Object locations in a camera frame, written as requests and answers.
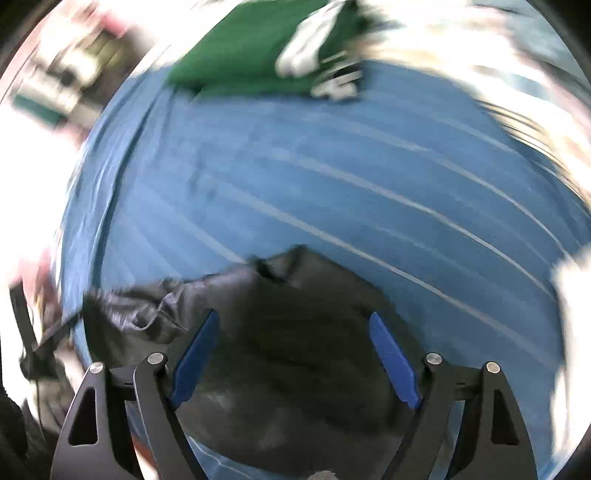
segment blue bedsheet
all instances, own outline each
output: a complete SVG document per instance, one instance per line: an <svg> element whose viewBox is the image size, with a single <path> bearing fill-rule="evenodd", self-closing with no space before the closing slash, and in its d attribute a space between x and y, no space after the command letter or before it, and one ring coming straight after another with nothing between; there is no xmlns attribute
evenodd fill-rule
<svg viewBox="0 0 591 480"><path fill-rule="evenodd" d="M543 476L563 361L549 276L591 240L589 214L450 82L364 68L349 103L193 98L166 69L127 80L64 216L64 307L89 286L199 277L307 244L386 292L426 350L497 361ZM76 340L90 362L81 327Z"/></svg>

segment black cloth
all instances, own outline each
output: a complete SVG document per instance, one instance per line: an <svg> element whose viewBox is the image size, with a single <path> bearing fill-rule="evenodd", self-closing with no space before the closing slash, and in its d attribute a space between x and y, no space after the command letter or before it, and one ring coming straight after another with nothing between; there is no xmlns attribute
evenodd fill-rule
<svg viewBox="0 0 591 480"><path fill-rule="evenodd" d="M198 442L290 475L383 473L411 417L368 335L372 312L403 325L374 286L296 247L195 281L89 291L89 349L110 367L165 351L204 309L220 338L177 414Z"/></svg>

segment green cloth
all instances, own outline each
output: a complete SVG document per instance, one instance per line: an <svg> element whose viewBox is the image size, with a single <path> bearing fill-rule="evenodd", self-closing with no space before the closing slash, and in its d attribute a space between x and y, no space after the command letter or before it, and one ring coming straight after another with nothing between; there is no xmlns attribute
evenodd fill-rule
<svg viewBox="0 0 591 480"><path fill-rule="evenodd" d="M301 77L281 77L275 63L300 23L327 0L259 0L238 5L172 68L168 82L211 95L309 94L315 81L343 57L319 62ZM317 52L323 60L346 50L364 26L354 0L343 2Z"/></svg>
<svg viewBox="0 0 591 480"><path fill-rule="evenodd" d="M55 110L18 93L12 99L12 106L16 109L33 114L39 120L51 127L56 127L65 118L60 112L56 112Z"/></svg>

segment metal screw head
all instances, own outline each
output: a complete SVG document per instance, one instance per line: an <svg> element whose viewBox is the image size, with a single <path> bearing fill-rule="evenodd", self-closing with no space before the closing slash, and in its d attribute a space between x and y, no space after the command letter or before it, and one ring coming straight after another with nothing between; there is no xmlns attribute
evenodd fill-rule
<svg viewBox="0 0 591 480"><path fill-rule="evenodd" d="M443 362L443 358L441 358L441 355L439 355L439 353L428 353L427 362L429 362L432 365L439 365L441 362Z"/></svg>
<svg viewBox="0 0 591 480"><path fill-rule="evenodd" d="M498 372L501 371L501 367L499 367L499 364L496 364L494 362L488 362L486 364L486 369L491 373L491 374L497 374Z"/></svg>
<svg viewBox="0 0 591 480"><path fill-rule="evenodd" d="M164 355L160 352L151 353L148 357L148 363L150 365L158 365L162 360L164 360Z"/></svg>
<svg viewBox="0 0 591 480"><path fill-rule="evenodd" d="M95 362L90 367L88 367L88 370L91 374L100 374L104 367L105 364L103 364L103 362Z"/></svg>

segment blue gripper pad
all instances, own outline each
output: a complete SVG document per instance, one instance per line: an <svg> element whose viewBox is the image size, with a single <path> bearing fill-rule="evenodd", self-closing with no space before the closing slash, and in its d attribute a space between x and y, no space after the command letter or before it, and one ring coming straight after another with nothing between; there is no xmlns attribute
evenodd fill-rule
<svg viewBox="0 0 591 480"><path fill-rule="evenodd" d="M422 400L417 389L417 376L402 349L376 312L369 317L369 337L386 369L396 395L415 410Z"/></svg>
<svg viewBox="0 0 591 480"><path fill-rule="evenodd" d="M175 410L193 395L219 332L220 319L217 312L212 310L174 370L173 390L168 400Z"/></svg>

